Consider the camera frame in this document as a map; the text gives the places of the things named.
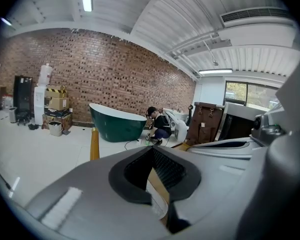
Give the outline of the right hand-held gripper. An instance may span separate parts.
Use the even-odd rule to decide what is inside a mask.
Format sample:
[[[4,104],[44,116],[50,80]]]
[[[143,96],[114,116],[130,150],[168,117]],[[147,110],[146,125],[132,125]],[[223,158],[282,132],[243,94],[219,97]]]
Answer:
[[[290,129],[267,148],[262,179],[237,228],[238,240],[300,240],[300,63],[277,97]]]

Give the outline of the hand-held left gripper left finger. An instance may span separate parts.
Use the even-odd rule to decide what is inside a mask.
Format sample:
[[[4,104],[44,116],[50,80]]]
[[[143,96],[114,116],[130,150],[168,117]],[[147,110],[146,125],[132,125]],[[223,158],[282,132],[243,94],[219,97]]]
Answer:
[[[74,240],[160,240],[171,233],[152,211],[151,205],[131,203],[109,183],[111,168],[137,152],[138,147],[83,163],[44,188],[26,205],[38,221],[70,187],[81,190],[58,233]]]

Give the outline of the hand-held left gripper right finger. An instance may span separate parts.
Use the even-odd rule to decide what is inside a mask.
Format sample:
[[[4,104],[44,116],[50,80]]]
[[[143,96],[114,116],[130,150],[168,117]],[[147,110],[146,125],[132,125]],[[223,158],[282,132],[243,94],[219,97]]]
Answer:
[[[256,240],[266,231],[255,199],[267,150],[248,160],[154,147],[168,165],[169,214],[158,240]]]

